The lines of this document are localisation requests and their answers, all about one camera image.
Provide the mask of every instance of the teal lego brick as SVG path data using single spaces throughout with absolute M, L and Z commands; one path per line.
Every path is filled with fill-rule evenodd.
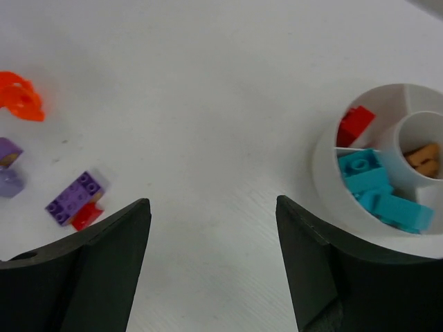
M 427 230 L 434 217 L 431 208 L 391 194 L 380 195 L 373 213 L 382 222 L 409 233 Z
M 354 194 L 355 199 L 365 208 L 369 213 L 373 213 L 375 203 L 382 194 L 392 194 L 394 187 L 391 185 L 382 185 L 381 187 L 359 192 Z
M 353 194 L 389 185 L 388 173 L 373 149 L 338 158 L 343 182 Z

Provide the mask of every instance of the lavender lego piece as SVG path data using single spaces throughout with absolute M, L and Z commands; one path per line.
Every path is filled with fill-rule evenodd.
M 8 168 L 23 153 L 16 144 L 0 137 L 0 166 Z
M 101 186 L 85 172 L 71 183 L 54 201 L 46 211 L 62 226 L 69 224 L 87 203 L 95 203 L 104 194 Z
M 14 197 L 24 189 L 24 183 L 11 169 L 0 168 L 0 196 Z

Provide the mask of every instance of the white table surface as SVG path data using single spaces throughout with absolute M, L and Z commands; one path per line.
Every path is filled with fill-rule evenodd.
M 0 70 L 47 121 L 0 113 L 27 187 L 1 200 L 0 259 L 72 233 L 46 204 L 86 169 L 105 216 L 147 197 L 128 331 L 296 331 L 275 224 L 286 194 L 326 216 L 309 158 L 358 94 L 443 91 L 443 22 L 404 0 L 5 0 Z M 371 239 L 405 252 L 426 249 Z

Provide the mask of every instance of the toy block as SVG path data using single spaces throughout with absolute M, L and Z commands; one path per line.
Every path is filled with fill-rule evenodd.
M 392 194 L 393 191 L 393 186 L 382 185 L 381 187 L 375 189 L 354 194 L 354 197 L 360 203 L 360 205 L 365 208 L 366 211 L 373 213 L 375 203 L 377 202 L 377 199 L 379 199 L 379 196 L 382 194 Z
M 438 160 L 439 154 L 440 146 L 437 143 L 431 143 L 404 154 L 404 158 L 412 167 L 418 167 L 427 160 Z
M 388 173 L 373 149 L 338 158 L 343 182 L 353 194 L 389 185 Z
M 382 194 L 375 203 L 374 215 L 388 225 L 416 234 L 429 228 L 434 211 L 391 194 Z
M 23 153 L 16 144 L 0 137 L 0 167 L 8 168 Z
M 436 160 L 428 160 L 424 164 L 415 168 L 421 175 L 425 175 L 429 178 L 437 178 L 440 171 L 440 163 Z
M 91 225 L 102 213 L 103 210 L 98 209 L 95 203 L 87 203 L 74 216 L 74 220 L 72 221 L 71 225 L 76 230 L 83 230 Z
M 440 171 L 439 155 L 440 146 L 431 143 L 404 154 L 404 158 L 421 175 L 435 178 Z
M 0 196 L 14 197 L 24 189 L 24 183 L 12 169 L 0 168 Z
M 101 186 L 85 172 L 52 201 L 46 210 L 60 225 L 67 225 L 87 203 L 95 203 L 103 194 Z
M 337 132 L 337 147 L 349 147 L 375 119 L 375 114 L 363 106 L 350 109 L 341 119 Z

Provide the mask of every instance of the red lego brick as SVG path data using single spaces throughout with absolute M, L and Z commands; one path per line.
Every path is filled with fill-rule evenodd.
M 83 230 L 91 225 L 102 213 L 103 210 L 98 209 L 95 203 L 87 203 L 74 216 L 72 226 L 74 226 L 76 230 Z
M 337 133 L 337 147 L 349 147 L 375 119 L 375 114 L 363 106 L 350 109 L 341 119 Z

